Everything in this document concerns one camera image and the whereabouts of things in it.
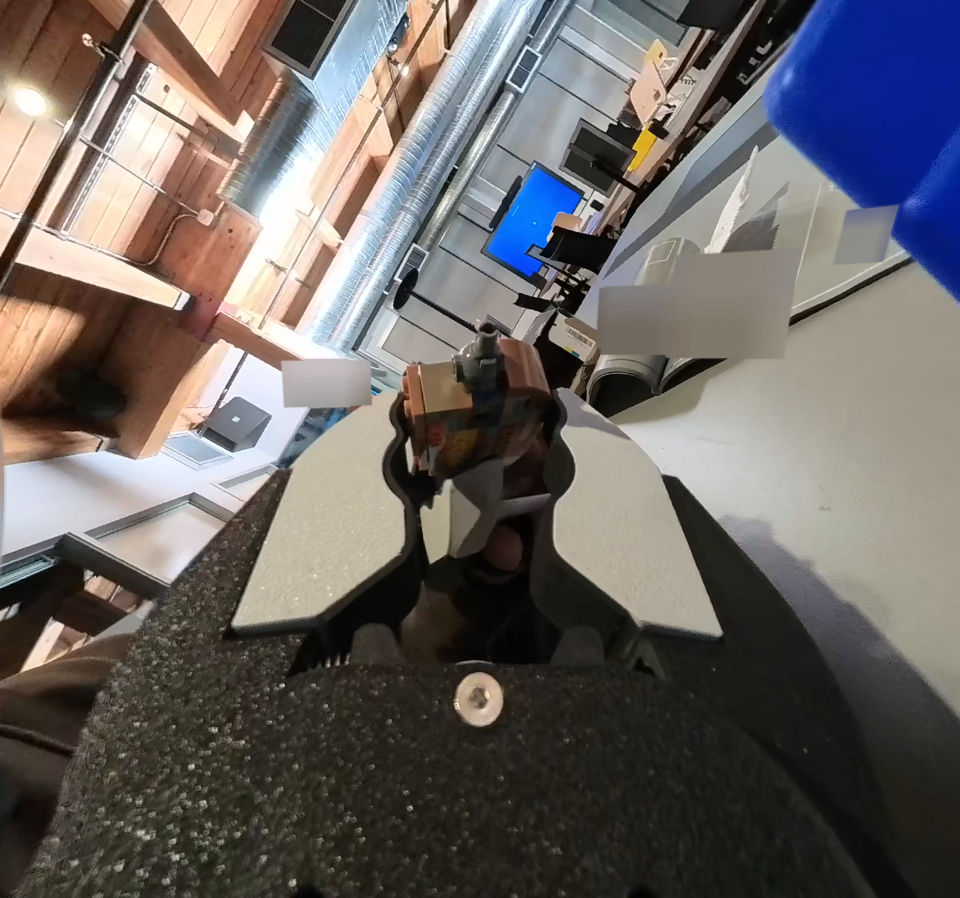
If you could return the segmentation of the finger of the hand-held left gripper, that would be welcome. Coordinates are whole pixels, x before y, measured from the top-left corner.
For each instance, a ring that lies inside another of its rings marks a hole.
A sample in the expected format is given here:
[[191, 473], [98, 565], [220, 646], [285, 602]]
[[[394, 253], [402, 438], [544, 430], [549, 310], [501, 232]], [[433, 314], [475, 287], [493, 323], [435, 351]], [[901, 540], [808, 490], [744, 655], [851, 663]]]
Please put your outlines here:
[[546, 508], [549, 493], [505, 498], [505, 467], [491, 458], [442, 482], [419, 512], [427, 559], [475, 555], [499, 522]]

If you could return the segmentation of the toy brick model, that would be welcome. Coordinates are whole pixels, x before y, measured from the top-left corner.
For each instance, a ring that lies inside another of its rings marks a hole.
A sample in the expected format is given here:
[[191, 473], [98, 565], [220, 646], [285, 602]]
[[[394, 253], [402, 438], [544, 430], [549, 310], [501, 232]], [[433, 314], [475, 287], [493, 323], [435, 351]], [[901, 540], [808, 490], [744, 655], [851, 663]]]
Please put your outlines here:
[[438, 480], [515, 463], [553, 405], [539, 353], [490, 322], [449, 360], [409, 365], [402, 389], [415, 467]]

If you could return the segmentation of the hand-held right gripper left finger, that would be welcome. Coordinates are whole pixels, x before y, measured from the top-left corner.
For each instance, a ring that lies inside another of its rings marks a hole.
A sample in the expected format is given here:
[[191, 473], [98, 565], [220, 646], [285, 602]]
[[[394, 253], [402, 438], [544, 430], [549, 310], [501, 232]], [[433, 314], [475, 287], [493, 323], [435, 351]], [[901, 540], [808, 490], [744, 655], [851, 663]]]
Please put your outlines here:
[[328, 623], [405, 562], [415, 510], [392, 467], [405, 460], [402, 412], [399, 392], [374, 396], [294, 461], [232, 631]]

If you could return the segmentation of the person's right forearm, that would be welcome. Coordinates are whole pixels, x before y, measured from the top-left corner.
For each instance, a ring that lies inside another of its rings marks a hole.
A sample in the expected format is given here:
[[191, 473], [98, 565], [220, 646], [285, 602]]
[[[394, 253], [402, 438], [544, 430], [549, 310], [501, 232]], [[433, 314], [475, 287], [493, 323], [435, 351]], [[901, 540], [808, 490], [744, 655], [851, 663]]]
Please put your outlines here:
[[2, 681], [2, 896], [30, 867], [90, 711], [133, 638], [100, 637]]

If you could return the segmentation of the black wall speaker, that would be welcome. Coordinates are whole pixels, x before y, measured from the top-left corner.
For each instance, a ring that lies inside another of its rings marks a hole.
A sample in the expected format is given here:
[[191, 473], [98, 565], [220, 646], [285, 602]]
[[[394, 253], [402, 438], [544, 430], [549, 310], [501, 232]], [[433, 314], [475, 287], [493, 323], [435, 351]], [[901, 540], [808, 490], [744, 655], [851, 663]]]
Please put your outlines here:
[[271, 421], [270, 412], [234, 396], [209, 413], [198, 435], [216, 447], [236, 454], [255, 448]]

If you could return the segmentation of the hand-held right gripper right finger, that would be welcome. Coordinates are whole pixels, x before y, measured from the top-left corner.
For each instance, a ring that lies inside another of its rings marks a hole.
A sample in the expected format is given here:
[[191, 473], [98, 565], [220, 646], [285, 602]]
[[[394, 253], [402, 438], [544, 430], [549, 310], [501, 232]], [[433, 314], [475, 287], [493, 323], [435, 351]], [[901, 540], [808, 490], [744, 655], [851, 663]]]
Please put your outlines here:
[[570, 389], [554, 394], [530, 589], [555, 628], [715, 641], [722, 626], [664, 477], [642, 447]]

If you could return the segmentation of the metal air vent box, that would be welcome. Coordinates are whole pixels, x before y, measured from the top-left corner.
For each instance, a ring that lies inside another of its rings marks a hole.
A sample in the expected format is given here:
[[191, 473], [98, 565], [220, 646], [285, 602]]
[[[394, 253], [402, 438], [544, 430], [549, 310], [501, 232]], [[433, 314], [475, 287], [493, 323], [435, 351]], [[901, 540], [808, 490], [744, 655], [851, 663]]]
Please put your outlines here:
[[377, 17], [378, 0], [288, 0], [263, 50], [305, 82], [316, 82], [324, 66], [333, 76], [342, 76]]

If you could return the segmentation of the person's left hand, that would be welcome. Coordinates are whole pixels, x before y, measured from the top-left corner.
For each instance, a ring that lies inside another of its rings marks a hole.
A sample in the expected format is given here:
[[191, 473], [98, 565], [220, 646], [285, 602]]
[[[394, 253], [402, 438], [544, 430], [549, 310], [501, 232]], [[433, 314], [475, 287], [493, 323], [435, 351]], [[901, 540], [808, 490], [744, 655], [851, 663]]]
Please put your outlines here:
[[498, 523], [479, 552], [430, 565], [401, 624], [403, 657], [415, 665], [485, 659], [495, 632], [527, 599], [525, 554], [521, 533]]

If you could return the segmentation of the blue monitor screen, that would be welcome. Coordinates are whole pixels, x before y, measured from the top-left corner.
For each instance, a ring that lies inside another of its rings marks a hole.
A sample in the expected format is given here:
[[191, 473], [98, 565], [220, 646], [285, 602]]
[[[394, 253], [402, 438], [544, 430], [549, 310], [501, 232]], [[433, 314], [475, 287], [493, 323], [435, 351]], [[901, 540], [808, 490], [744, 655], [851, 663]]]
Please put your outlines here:
[[575, 214], [584, 202], [582, 189], [548, 166], [534, 161], [501, 201], [481, 253], [528, 282], [541, 276], [541, 252], [559, 214]]

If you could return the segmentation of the black monitor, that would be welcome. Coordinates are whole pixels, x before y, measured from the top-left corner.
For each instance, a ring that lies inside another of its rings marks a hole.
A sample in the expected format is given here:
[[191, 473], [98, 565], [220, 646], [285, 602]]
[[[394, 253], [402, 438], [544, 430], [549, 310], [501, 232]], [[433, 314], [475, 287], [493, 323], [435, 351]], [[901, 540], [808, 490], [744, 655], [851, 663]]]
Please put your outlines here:
[[607, 194], [634, 160], [635, 151], [580, 118], [560, 158], [559, 170]]

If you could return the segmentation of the grey desk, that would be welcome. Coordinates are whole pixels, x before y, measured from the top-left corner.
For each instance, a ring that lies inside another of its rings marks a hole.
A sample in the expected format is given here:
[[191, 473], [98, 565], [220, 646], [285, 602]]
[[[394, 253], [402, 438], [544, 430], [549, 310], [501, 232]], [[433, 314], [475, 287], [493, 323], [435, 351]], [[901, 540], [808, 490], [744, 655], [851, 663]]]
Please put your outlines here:
[[958, 304], [921, 267], [815, 255], [782, 359], [716, 365], [615, 418], [810, 632], [862, 728], [917, 896], [958, 896]]

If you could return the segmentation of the blue plastic bin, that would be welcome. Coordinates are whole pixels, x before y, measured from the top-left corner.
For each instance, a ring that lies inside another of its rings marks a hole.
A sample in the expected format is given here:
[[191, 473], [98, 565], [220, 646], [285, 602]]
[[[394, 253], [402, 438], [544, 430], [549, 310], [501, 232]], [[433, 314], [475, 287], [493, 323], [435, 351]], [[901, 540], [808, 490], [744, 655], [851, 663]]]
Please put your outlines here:
[[764, 90], [778, 133], [959, 298], [959, 0], [816, 0]]

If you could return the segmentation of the silver ventilation duct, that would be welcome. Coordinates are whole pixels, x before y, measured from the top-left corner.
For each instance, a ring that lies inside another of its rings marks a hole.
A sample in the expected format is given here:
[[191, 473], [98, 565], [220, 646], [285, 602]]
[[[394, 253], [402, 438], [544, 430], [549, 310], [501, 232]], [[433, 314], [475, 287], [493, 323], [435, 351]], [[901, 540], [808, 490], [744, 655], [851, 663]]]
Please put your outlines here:
[[337, 353], [354, 347], [545, 1], [480, 0], [474, 7], [321, 282], [309, 340]]
[[261, 220], [278, 192], [309, 182], [410, 2], [378, 0], [377, 18], [354, 47], [343, 75], [333, 75], [325, 65], [310, 83], [280, 63], [282, 73], [219, 190], [222, 200]]

